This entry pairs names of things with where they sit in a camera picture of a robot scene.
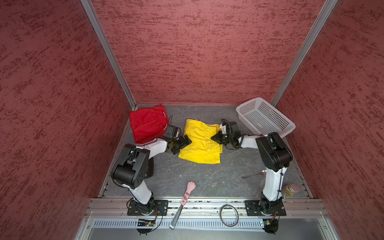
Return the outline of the yellow shorts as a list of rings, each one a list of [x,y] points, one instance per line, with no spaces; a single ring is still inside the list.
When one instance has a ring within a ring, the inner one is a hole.
[[[217,124],[207,125],[188,119],[184,135],[188,136],[192,143],[180,150],[179,158],[197,164],[220,164],[223,146],[211,139],[220,130],[221,128]]]

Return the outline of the red shorts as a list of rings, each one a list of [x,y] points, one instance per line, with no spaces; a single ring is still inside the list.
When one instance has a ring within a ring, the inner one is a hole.
[[[169,117],[162,105],[139,108],[130,112],[130,124],[136,144],[145,144],[162,137],[169,124]]]

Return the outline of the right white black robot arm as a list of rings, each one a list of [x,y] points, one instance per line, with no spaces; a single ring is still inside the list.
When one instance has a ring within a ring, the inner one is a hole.
[[[290,162],[293,160],[293,155],[278,133],[231,137],[230,134],[219,131],[211,137],[211,140],[224,146],[231,144],[234,150],[257,149],[266,167],[266,181],[258,211],[265,216],[270,216],[282,209],[283,180]]]

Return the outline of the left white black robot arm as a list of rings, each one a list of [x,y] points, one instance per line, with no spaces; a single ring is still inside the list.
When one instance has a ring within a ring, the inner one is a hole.
[[[150,159],[166,152],[176,155],[191,143],[192,140],[184,135],[156,138],[141,145],[126,144],[113,165],[111,178],[117,186],[130,192],[141,213],[149,215],[155,209],[154,194],[145,183]]]

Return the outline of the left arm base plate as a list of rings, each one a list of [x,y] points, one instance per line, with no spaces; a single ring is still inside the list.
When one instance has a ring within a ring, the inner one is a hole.
[[[134,200],[127,202],[128,216],[155,216],[160,214],[165,216],[168,211],[169,201],[150,200],[147,205],[140,204]]]

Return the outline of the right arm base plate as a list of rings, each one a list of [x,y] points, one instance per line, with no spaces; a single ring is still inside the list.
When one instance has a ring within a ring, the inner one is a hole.
[[[285,217],[287,215],[282,201],[245,201],[247,216]]]

